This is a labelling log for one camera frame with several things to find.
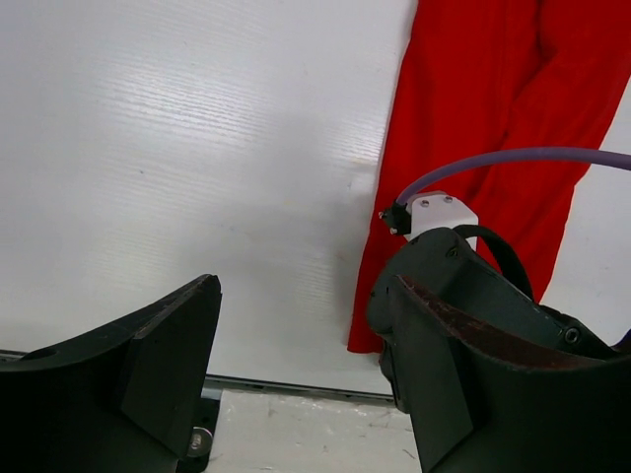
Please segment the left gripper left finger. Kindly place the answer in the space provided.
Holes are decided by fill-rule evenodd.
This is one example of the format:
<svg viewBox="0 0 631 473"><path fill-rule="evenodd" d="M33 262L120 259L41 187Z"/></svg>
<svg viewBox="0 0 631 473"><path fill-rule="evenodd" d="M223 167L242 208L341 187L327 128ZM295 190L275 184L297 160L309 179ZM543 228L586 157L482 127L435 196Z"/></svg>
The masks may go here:
<svg viewBox="0 0 631 473"><path fill-rule="evenodd" d="M203 275L112 322L1 360L5 472L176 472L219 319Z"/></svg>

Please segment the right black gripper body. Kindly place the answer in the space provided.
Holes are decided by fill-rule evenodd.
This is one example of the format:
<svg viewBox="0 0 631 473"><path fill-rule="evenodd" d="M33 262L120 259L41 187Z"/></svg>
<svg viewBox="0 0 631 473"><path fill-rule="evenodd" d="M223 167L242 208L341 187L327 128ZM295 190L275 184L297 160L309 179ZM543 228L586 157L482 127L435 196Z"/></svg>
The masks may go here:
<svg viewBox="0 0 631 473"><path fill-rule="evenodd" d="M387 262L367 308L370 328L385 340L382 373L404 413L409 402L394 373L393 317L388 314L390 280L396 275L410 277L444 303L528 342L592 359L621 354L620 344L608 346L578 319L537 304L520 259L497 234L478 225L432 229Z"/></svg>

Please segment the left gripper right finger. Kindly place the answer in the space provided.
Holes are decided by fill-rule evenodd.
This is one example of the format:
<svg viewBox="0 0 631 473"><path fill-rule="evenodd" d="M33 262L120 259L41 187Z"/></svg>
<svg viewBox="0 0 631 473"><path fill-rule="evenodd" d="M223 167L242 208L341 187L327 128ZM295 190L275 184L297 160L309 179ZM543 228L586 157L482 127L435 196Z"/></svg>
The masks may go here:
<svg viewBox="0 0 631 473"><path fill-rule="evenodd" d="M393 374L425 472L626 472L630 359L571 355L391 284Z"/></svg>

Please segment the red t shirt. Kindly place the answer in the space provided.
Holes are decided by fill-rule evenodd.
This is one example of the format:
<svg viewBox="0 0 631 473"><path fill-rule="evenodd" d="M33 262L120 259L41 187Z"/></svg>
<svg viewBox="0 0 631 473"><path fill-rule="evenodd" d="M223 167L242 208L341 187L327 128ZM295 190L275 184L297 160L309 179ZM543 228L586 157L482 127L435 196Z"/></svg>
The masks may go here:
<svg viewBox="0 0 631 473"><path fill-rule="evenodd" d="M467 157L529 147L598 148L630 77L630 5L422 1L398 76L374 208ZM437 189L516 251L541 299L587 166L473 169Z"/></svg>

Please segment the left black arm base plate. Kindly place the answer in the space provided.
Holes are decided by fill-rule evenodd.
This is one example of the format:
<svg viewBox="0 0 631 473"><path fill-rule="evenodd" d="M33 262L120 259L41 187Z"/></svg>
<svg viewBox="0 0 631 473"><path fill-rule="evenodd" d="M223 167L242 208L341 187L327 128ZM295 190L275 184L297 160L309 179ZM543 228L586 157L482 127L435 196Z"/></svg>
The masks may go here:
<svg viewBox="0 0 631 473"><path fill-rule="evenodd" d="M188 451L186 457L178 462L177 473L200 473L206 470L210 462L220 404L219 399L206 397L198 402Z"/></svg>

